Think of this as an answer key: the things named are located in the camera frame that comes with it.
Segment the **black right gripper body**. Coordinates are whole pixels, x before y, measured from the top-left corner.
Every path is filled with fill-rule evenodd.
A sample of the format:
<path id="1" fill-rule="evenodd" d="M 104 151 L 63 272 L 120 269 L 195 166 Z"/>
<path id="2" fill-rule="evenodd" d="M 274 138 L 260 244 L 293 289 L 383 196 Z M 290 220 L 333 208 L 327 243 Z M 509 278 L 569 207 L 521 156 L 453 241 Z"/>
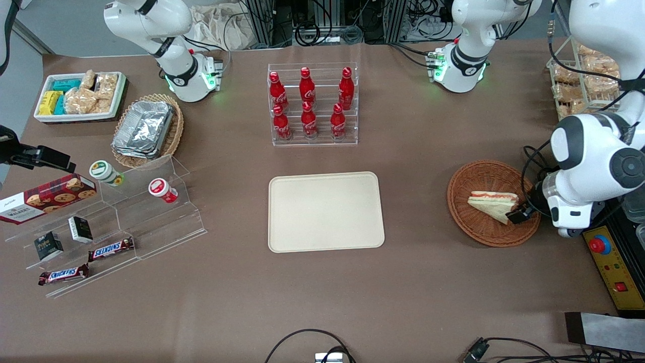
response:
<path id="1" fill-rule="evenodd" d="M 9 127 L 1 126 L 1 164 L 12 164 L 23 155 L 17 134 Z"/>

